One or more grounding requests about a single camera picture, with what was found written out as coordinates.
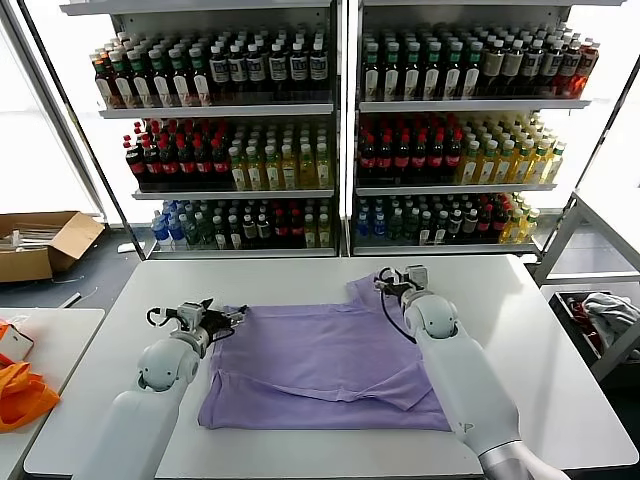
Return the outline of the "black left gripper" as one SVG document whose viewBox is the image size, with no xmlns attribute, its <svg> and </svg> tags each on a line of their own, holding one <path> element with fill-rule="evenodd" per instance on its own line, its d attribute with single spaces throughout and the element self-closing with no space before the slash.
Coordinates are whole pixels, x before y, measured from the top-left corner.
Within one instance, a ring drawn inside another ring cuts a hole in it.
<svg viewBox="0 0 640 480">
<path fill-rule="evenodd" d="M 244 322 L 247 310 L 247 305 L 230 307 L 227 313 L 204 308 L 199 326 L 209 335 L 218 335 L 220 332 L 232 335 L 235 332 L 234 327 Z"/>
</svg>

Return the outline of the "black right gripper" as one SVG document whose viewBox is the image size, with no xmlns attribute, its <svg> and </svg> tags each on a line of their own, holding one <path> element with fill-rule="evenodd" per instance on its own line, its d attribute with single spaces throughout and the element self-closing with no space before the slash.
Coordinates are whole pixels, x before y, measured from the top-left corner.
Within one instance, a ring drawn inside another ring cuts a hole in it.
<svg viewBox="0 0 640 480">
<path fill-rule="evenodd" d="M 403 294 L 409 289 L 409 284 L 405 281 L 397 281 L 395 279 L 375 279 L 374 287 L 381 295 L 395 297 L 401 300 Z"/>
</svg>

